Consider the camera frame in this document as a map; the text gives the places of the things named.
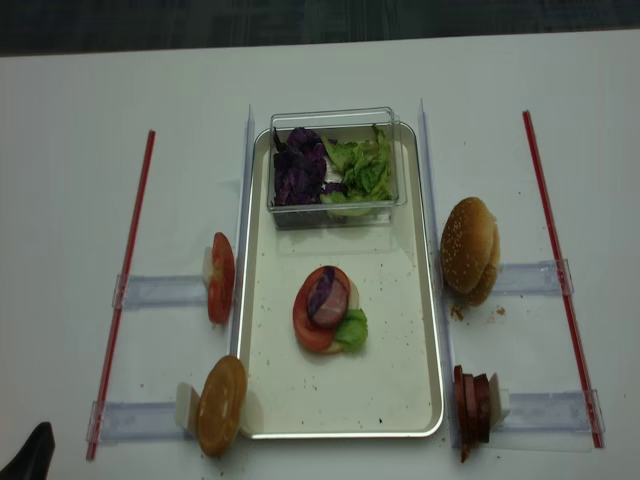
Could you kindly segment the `sesame bun top front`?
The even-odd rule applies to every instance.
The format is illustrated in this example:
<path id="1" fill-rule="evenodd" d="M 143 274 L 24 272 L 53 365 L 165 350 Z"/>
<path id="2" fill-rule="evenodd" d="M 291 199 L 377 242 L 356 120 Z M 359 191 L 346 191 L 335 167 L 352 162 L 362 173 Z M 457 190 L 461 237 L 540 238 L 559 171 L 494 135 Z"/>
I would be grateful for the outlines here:
<path id="1" fill-rule="evenodd" d="M 500 236 L 496 217 L 478 197 L 461 200 L 451 211 L 440 242 L 446 283 L 465 295 L 488 264 L 499 267 Z"/>

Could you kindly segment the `sesame bun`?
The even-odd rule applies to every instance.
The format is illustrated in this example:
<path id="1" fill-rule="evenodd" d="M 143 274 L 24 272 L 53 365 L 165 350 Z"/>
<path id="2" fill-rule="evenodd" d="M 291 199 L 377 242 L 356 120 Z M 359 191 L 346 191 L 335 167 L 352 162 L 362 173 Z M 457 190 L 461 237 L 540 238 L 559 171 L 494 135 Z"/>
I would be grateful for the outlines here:
<path id="1" fill-rule="evenodd" d="M 496 217 L 478 197 L 461 200 L 451 211 L 440 242 L 446 283 L 465 295 L 488 264 L 499 267 L 500 236 Z"/>
<path id="2" fill-rule="evenodd" d="M 498 268 L 495 265 L 488 264 L 475 287 L 464 295 L 464 302 L 471 306 L 483 304 L 491 294 L 497 276 Z"/>

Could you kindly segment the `green lettuce in box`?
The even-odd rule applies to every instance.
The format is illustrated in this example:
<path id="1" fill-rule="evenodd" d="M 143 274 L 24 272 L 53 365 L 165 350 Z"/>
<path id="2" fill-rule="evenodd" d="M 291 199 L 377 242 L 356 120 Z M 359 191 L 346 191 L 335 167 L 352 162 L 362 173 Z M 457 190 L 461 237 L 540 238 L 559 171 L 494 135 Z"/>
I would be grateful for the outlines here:
<path id="1" fill-rule="evenodd" d="M 322 136 L 328 159 L 340 181 L 327 181 L 320 192 L 323 204 L 391 201 L 391 146 L 385 132 L 372 125 L 373 140 L 339 143 Z"/>

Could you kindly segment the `white support block tomato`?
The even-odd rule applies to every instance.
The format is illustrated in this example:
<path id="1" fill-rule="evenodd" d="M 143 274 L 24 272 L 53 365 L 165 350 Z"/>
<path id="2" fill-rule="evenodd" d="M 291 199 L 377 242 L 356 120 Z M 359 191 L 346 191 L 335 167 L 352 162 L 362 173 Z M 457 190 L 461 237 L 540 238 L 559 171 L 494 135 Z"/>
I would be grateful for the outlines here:
<path id="1" fill-rule="evenodd" d="M 212 247 L 208 246 L 204 250 L 201 277 L 206 288 L 209 287 L 214 273 Z"/>

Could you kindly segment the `clear plastic salad box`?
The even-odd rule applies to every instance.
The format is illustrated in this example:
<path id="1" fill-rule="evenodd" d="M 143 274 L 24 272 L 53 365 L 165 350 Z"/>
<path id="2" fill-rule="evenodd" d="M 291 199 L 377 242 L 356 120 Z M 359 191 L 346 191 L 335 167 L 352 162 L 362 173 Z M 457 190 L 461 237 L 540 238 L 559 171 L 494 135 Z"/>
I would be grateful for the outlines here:
<path id="1" fill-rule="evenodd" d="M 303 127 L 313 130 L 339 143 L 373 140 L 372 125 L 381 128 L 391 146 L 391 201 L 349 204 L 323 204 L 275 206 L 273 154 L 276 149 L 272 139 L 273 130 L 278 131 L 282 141 L 290 132 Z M 401 122 L 389 107 L 372 107 L 351 110 L 333 110 L 302 113 L 280 113 L 271 117 L 268 132 L 269 158 L 266 166 L 266 207 L 275 224 L 280 229 L 309 229 L 333 226 L 355 226 L 387 223 L 394 210 L 406 202 L 404 180 L 404 151 L 402 147 Z M 340 175 L 333 169 L 328 157 L 328 181 L 340 181 Z"/>

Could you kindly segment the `purple cabbage leaves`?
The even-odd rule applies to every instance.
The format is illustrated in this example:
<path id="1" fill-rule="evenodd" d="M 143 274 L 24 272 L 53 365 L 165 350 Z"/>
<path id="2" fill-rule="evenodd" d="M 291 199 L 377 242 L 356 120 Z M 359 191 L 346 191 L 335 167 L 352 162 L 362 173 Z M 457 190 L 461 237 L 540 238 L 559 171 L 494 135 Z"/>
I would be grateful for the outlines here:
<path id="1" fill-rule="evenodd" d="M 323 195 L 347 194 L 342 182 L 326 179 L 328 154 L 313 130 L 297 127 L 282 141 L 274 129 L 272 139 L 275 206 L 317 204 Z"/>

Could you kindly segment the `sesame bun top rear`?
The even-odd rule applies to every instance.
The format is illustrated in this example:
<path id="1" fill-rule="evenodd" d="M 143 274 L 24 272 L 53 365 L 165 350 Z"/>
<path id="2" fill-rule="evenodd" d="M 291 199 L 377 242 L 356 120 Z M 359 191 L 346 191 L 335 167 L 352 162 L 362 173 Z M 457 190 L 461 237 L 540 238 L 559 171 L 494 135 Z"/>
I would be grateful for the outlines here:
<path id="1" fill-rule="evenodd" d="M 497 276 L 498 268 L 495 265 L 488 264 L 475 287 L 464 295 L 464 302 L 471 306 L 483 304 L 491 294 Z"/>

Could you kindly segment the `standing bun half left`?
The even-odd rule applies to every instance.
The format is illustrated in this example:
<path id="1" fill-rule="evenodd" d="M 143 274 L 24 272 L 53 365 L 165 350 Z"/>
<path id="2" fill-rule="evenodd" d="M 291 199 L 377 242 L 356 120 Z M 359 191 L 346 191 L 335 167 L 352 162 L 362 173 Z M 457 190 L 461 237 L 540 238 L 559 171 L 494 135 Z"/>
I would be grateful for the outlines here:
<path id="1" fill-rule="evenodd" d="M 197 410 L 197 438 L 205 455 L 222 455 L 232 445 L 247 386 L 246 370 L 233 355 L 222 357 L 208 374 Z"/>

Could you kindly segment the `red strip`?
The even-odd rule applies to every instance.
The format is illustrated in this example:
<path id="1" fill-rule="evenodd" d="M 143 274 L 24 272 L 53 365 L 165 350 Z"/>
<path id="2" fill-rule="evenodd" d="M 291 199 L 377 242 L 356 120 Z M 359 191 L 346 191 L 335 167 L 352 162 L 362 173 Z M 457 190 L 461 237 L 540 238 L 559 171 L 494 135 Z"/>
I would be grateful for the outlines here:
<path id="1" fill-rule="evenodd" d="M 580 384 L 585 396 L 586 412 L 591 428 L 591 436 L 593 446 L 596 449 L 603 449 L 605 447 L 604 433 L 601 422 L 601 413 L 599 406 L 596 403 L 597 394 L 593 392 L 592 383 L 589 375 L 586 356 L 584 353 L 579 325 L 577 322 L 574 302 L 573 302 L 573 290 L 569 285 L 571 275 L 569 267 L 562 254 L 561 244 L 557 233 L 555 219 L 553 215 L 553 209 L 551 205 L 550 196 L 548 193 L 546 178 L 541 161 L 540 151 L 537 144 L 536 133 L 533 125 L 531 113 L 528 110 L 522 112 L 522 119 L 524 122 L 526 137 L 531 154 L 532 164 L 538 190 L 541 198 L 542 208 L 546 221 L 546 227 L 548 230 L 551 249 L 556 264 L 556 272 L 562 287 L 563 304 L 565 308 L 565 314 L 567 318 L 568 330 L 571 337 L 572 348 L 575 356 L 576 366 L 579 374 Z"/>
<path id="2" fill-rule="evenodd" d="M 148 180 L 148 175 L 149 175 L 149 170 L 150 170 L 151 160 L 153 155 L 155 137 L 156 137 L 156 132 L 154 130 L 150 130 L 148 132 L 148 136 L 146 140 L 144 158 L 143 158 L 140 177 L 138 181 L 137 193 L 136 193 L 133 213 L 131 217 L 122 267 L 121 267 L 120 274 L 116 280 L 115 295 L 114 295 L 114 300 L 112 304 L 112 319 L 111 319 L 109 337 L 108 337 L 105 356 L 104 356 L 104 362 L 103 362 L 103 367 L 101 372 L 97 400 L 95 403 L 95 407 L 92 410 L 90 424 L 89 424 L 90 430 L 88 435 L 88 441 L 87 441 L 88 446 L 86 451 L 87 462 L 92 462 L 95 459 L 97 448 L 98 448 L 102 416 L 103 416 L 103 411 L 104 411 L 104 407 L 107 400 L 109 380 L 111 376 L 113 358 L 114 358 L 115 347 L 116 347 L 121 315 L 122 315 L 122 306 L 121 306 L 122 295 L 125 293 L 125 290 L 126 290 L 126 285 L 127 285 L 131 264 L 133 260 L 137 231 L 138 231 L 140 216 L 141 216 L 142 207 L 143 207 L 144 195 L 146 190 L 146 184 Z"/>

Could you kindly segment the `right red strip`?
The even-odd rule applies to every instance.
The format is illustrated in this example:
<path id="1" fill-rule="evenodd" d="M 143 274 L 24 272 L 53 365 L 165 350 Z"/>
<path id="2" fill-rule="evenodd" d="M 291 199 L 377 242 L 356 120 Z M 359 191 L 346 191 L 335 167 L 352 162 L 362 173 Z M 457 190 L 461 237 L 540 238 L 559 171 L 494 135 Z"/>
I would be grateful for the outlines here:
<path id="1" fill-rule="evenodd" d="M 571 337 L 572 348 L 575 356 L 576 366 L 579 374 L 580 384 L 585 396 L 586 412 L 591 428 L 591 436 L 593 446 L 596 449 L 603 449 L 605 447 L 604 433 L 601 422 L 601 413 L 599 406 L 596 403 L 597 394 L 593 392 L 592 383 L 589 375 L 586 356 L 584 353 L 579 325 L 577 322 L 574 302 L 573 302 L 573 290 L 569 285 L 571 275 L 569 267 L 562 254 L 561 244 L 557 233 L 555 219 L 553 215 L 553 209 L 551 205 L 550 196 L 548 193 L 546 178 L 541 161 L 540 151 L 537 144 L 536 133 L 533 125 L 531 113 L 528 110 L 522 112 L 522 119 L 524 122 L 526 137 L 531 154 L 532 164 L 538 190 L 541 198 L 542 208 L 546 221 L 546 227 L 548 230 L 551 249 L 556 264 L 556 272 L 562 287 L 563 304 L 565 308 L 565 314 L 567 318 L 568 330 Z"/>

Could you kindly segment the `white support block sausage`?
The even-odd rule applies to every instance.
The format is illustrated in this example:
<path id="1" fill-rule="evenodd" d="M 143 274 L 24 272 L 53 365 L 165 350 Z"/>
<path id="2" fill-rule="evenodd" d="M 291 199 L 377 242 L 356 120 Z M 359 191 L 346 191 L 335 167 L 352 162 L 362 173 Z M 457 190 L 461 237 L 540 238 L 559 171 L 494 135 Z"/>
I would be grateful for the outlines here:
<path id="1" fill-rule="evenodd" d="M 490 428 L 493 429 L 510 414 L 510 393 L 502 388 L 499 377 L 494 373 L 489 379 Z"/>

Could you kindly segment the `clear rail upper left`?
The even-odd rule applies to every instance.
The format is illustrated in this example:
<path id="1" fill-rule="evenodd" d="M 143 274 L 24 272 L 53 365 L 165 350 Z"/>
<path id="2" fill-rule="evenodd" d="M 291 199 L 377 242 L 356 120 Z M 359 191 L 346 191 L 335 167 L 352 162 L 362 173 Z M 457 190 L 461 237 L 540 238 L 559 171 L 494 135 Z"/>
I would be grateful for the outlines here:
<path id="1" fill-rule="evenodd" d="M 119 275 L 112 306 L 117 309 L 205 306 L 207 289 L 194 275 Z"/>

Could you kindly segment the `clear rail upper right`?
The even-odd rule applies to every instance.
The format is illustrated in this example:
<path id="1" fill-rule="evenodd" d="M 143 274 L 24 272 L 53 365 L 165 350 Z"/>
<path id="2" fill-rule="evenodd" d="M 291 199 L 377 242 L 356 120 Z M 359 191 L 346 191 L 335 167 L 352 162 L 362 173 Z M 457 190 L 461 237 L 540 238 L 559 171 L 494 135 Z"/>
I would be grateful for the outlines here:
<path id="1" fill-rule="evenodd" d="M 502 296 L 571 296 L 574 286 L 568 261 L 501 264 L 492 293 Z"/>

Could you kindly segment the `clear rail lower left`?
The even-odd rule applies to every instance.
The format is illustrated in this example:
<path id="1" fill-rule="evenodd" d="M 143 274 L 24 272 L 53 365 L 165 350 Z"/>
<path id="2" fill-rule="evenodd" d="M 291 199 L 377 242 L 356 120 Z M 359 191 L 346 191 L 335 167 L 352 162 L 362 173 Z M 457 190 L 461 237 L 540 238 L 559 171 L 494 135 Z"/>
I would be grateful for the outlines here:
<path id="1" fill-rule="evenodd" d="M 88 443 L 193 440 L 175 420 L 175 402 L 94 402 Z"/>

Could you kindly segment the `clear rail lower right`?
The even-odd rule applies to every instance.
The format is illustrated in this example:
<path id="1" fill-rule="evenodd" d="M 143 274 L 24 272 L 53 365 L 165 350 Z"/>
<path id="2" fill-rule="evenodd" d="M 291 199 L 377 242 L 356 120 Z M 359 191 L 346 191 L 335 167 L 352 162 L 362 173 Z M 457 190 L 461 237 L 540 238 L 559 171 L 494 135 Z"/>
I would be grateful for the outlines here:
<path id="1" fill-rule="evenodd" d="M 599 397 L 596 403 L 601 413 Z M 510 414 L 491 429 L 509 433 L 591 433 L 583 391 L 510 393 Z"/>

